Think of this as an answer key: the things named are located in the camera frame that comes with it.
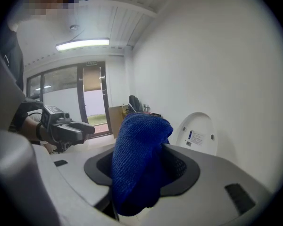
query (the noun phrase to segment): blue towel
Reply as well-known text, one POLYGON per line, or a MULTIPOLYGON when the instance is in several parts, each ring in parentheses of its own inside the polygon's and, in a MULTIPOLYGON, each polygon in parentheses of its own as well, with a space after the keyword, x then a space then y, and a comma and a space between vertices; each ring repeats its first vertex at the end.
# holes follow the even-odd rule
POLYGON ((161 117, 143 113, 125 117, 112 158, 112 194, 119 214, 133 216, 153 207, 160 188, 171 183, 160 153, 172 131, 161 117))

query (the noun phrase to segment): light fixture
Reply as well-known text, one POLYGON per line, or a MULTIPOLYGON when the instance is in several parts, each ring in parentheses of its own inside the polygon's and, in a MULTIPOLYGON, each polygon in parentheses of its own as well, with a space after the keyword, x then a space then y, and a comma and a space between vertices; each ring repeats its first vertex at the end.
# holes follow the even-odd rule
POLYGON ((44 89, 49 88, 49 87, 51 87, 51 85, 46 85, 46 86, 44 86, 44 89))
POLYGON ((92 40, 73 40, 66 43, 56 45, 58 51, 67 50, 71 48, 87 47, 87 46, 103 46, 109 45, 109 39, 92 39, 92 40))

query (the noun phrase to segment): ceiling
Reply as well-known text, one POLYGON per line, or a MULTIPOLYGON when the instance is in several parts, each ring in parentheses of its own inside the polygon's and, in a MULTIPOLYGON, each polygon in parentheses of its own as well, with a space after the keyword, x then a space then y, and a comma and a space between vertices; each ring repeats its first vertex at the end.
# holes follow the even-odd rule
POLYGON ((110 45, 92 47, 111 51, 134 47, 147 26, 158 16, 168 0, 80 0, 68 9, 55 9, 41 19, 22 22, 17 36, 24 56, 25 69, 59 52, 58 43, 73 39, 110 38, 110 45), (70 26, 77 24, 77 31, 70 26))

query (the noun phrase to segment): black door frame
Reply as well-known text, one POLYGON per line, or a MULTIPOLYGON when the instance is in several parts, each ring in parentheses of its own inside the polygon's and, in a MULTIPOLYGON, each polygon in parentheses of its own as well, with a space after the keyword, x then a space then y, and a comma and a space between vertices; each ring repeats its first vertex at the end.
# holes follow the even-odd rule
MULTIPOLYGON (((87 119, 85 99, 84 99, 83 70, 84 68, 87 68, 90 66, 91 65, 87 65, 87 63, 85 63, 82 65, 78 65, 77 67, 77 97, 79 101, 81 118, 82 118, 82 121, 85 123, 88 123, 88 119, 87 119)), ((92 65, 92 66, 100 68, 101 81, 102 81, 102 93, 103 93, 103 99, 104 99, 104 107, 105 107, 108 131, 92 134, 90 138, 112 135, 112 128, 111 128, 109 109, 108 109, 109 102, 108 102, 108 93, 107 93, 107 84, 106 84, 106 64, 105 64, 105 61, 98 61, 97 65, 92 65)))

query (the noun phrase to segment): person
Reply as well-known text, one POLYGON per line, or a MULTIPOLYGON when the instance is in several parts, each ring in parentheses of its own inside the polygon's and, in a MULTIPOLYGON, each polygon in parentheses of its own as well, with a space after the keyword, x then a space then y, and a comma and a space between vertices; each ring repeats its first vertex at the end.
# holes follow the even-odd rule
MULTIPOLYGON (((23 54, 17 40, 17 29, 21 22, 45 15, 47 9, 57 8, 66 0, 20 0, 3 21, 0 30, 0 54, 23 91, 23 54)), ((39 122, 29 117, 27 111, 19 108, 9 127, 30 141, 46 141, 55 144, 50 134, 39 122)))

